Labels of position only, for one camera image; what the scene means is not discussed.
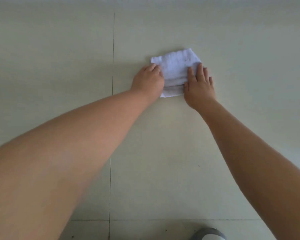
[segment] foot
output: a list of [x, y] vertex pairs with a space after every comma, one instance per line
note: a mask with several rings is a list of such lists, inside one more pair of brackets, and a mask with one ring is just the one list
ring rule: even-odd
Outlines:
[[214, 228], [201, 228], [190, 240], [227, 240], [225, 235]]

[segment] folded cloth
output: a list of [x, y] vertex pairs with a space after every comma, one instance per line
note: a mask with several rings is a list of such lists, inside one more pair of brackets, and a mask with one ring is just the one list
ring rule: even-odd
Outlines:
[[192, 67], [196, 74], [197, 66], [201, 61], [189, 48], [163, 56], [152, 57], [151, 63], [161, 66], [164, 75], [164, 88], [160, 97], [166, 98], [183, 94], [183, 85], [188, 80], [188, 67]]

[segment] person's left hand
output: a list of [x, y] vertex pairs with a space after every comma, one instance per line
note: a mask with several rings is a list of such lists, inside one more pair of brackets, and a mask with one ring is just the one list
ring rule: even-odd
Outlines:
[[144, 94], [150, 103], [160, 97], [164, 89], [164, 76], [161, 67], [152, 63], [144, 66], [133, 78], [131, 90]]

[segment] cleaning rag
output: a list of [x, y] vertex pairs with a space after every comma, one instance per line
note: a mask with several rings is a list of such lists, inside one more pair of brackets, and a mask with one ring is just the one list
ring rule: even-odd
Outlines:
[[164, 88], [161, 98], [179, 96], [184, 93], [184, 83], [188, 80], [188, 67], [197, 72], [201, 63], [197, 55], [189, 48], [151, 58], [151, 63], [161, 66], [164, 75]]

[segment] tiled floor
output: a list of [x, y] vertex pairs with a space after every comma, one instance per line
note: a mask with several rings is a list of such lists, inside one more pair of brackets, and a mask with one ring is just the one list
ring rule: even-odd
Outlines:
[[[219, 101], [300, 166], [300, 0], [0, 2], [0, 144], [127, 90], [151, 56], [192, 48]], [[274, 239], [183, 98], [136, 121], [60, 239]]]

